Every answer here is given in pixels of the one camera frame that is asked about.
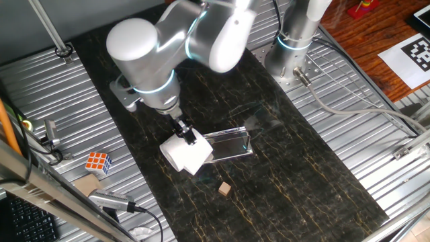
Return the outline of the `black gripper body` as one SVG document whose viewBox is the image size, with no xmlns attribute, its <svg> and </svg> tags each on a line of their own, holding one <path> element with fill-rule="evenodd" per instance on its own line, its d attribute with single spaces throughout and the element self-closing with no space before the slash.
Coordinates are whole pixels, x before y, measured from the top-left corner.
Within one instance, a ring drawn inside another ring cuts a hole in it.
<svg viewBox="0 0 430 242">
<path fill-rule="evenodd" d="M 187 125 L 186 118 L 185 118 L 184 114 L 181 114 L 177 117 L 172 117 L 172 115 L 168 115 L 167 117 L 168 117 L 170 125 L 172 126 L 173 131 L 174 131 L 174 124 L 175 123 L 179 123 L 182 126 L 183 132 L 187 132 L 189 130 L 189 126 Z"/>
</svg>

